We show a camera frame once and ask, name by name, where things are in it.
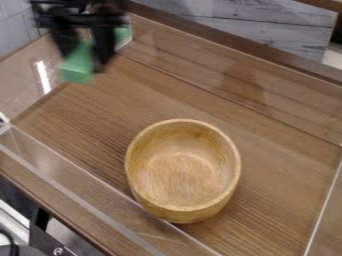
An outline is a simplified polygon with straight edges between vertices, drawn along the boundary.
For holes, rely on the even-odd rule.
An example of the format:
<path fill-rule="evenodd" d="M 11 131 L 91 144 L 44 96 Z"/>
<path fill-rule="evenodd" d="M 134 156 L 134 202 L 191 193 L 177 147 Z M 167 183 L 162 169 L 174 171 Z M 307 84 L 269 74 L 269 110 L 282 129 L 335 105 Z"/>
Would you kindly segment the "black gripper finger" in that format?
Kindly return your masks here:
<path fill-rule="evenodd" d="M 94 39 L 94 71 L 102 73 L 111 58 L 115 56 L 116 36 L 114 29 L 107 25 L 99 25 L 92 28 Z"/>
<path fill-rule="evenodd" d="M 66 25 L 55 25 L 50 29 L 50 33 L 62 57 L 66 58 L 76 49 L 80 42 L 76 28 Z"/>

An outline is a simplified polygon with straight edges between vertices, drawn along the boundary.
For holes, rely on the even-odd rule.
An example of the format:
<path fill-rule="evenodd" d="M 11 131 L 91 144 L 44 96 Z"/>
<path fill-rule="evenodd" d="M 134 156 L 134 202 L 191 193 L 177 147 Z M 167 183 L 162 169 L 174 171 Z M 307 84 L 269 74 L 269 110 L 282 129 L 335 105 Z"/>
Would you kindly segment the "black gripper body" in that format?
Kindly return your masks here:
<path fill-rule="evenodd" d="M 42 28 L 98 28 L 127 24 L 128 0 L 28 0 Z"/>

